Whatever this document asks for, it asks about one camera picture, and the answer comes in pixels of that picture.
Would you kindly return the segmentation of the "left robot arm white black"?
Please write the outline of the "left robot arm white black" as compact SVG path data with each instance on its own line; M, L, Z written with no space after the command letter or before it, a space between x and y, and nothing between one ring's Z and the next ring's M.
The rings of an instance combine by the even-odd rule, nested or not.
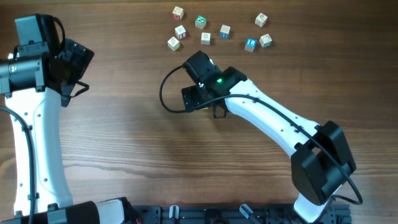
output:
M12 120L17 164L11 222L138 223L140 216L126 198L76 204L66 181L60 110L88 91L81 78L93 51L66 38L57 17L33 14L15 23L19 45L1 61L1 110Z

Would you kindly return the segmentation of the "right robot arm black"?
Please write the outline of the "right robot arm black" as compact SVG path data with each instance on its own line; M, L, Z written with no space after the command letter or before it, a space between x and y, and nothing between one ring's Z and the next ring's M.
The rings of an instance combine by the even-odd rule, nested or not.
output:
M222 71L202 51L182 68L194 85L182 89L188 111L222 107L255 125L274 140L291 162L292 182L299 192L293 208L305 222L320 219L337 190L356 170L341 127L305 119L265 95L234 67Z

